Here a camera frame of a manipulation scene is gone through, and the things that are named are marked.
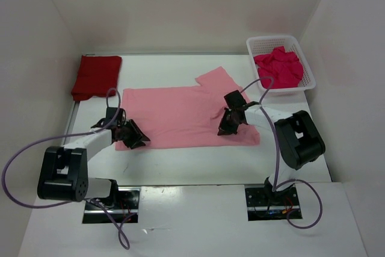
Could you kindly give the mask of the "light pink t shirt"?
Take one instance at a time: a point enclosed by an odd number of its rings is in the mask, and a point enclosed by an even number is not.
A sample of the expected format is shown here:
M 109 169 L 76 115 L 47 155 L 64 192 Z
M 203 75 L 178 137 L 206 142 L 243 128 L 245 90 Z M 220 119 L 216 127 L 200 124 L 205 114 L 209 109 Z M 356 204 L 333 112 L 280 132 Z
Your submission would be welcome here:
M 257 146 L 254 126 L 241 125 L 235 135 L 219 136 L 224 96 L 241 87 L 223 67 L 196 78 L 196 85 L 166 88 L 126 88 L 122 107 L 150 138 L 146 149 L 212 146 Z

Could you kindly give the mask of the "dark red t shirt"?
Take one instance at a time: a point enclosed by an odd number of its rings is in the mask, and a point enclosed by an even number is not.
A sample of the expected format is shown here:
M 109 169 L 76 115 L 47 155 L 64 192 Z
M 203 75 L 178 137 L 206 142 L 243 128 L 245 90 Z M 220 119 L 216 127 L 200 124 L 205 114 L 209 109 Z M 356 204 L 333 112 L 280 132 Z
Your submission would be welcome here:
M 122 58 L 119 56 L 81 57 L 71 95 L 75 102 L 92 97 L 104 98 L 110 88 L 117 88 Z

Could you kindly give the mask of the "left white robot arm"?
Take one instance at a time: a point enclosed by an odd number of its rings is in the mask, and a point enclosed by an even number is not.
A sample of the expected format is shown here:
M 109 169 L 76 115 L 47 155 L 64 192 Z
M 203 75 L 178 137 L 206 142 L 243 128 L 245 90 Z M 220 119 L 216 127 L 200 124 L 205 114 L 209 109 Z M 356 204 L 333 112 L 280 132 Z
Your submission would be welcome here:
M 88 135 L 65 146 L 46 149 L 37 186 L 40 199 L 66 202 L 99 199 L 108 209 L 119 204 L 117 181 L 89 177 L 88 162 L 116 141 L 121 141 L 129 149 L 136 149 L 144 147 L 150 138 L 132 119 L 118 120 L 102 129 L 107 121 L 106 118 L 100 119 Z

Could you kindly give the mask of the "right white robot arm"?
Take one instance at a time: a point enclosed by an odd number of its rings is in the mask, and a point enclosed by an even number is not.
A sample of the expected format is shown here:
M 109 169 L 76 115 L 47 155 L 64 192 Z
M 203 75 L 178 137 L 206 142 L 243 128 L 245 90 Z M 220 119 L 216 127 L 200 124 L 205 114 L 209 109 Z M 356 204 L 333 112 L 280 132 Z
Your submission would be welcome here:
M 325 153 L 325 143 L 307 111 L 288 113 L 254 101 L 226 105 L 218 135 L 237 134 L 240 125 L 265 128 L 273 133 L 276 168 L 263 185 L 269 205 L 280 203 L 294 184 L 296 172 Z

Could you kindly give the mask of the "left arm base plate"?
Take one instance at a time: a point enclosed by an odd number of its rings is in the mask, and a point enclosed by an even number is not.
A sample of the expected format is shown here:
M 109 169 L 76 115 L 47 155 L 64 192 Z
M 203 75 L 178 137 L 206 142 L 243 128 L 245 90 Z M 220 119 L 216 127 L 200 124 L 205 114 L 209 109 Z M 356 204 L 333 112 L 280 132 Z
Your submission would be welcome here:
M 140 187 L 118 187 L 113 197 L 96 199 L 99 206 L 93 203 L 86 203 L 82 224 L 112 223 L 100 208 L 101 206 L 116 223 L 121 223 L 124 219 L 127 219 L 127 223 L 137 223 L 140 193 Z

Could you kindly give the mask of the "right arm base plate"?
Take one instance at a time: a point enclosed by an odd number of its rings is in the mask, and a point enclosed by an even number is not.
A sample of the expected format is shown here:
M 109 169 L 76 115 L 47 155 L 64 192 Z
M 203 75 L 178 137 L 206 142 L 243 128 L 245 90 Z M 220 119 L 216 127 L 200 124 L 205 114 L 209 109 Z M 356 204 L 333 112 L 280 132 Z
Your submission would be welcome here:
M 269 198 L 263 185 L 245 186 L 248 221 L 302 219 L 300 203 L 295 187 L 290 187 L 278 197 Z

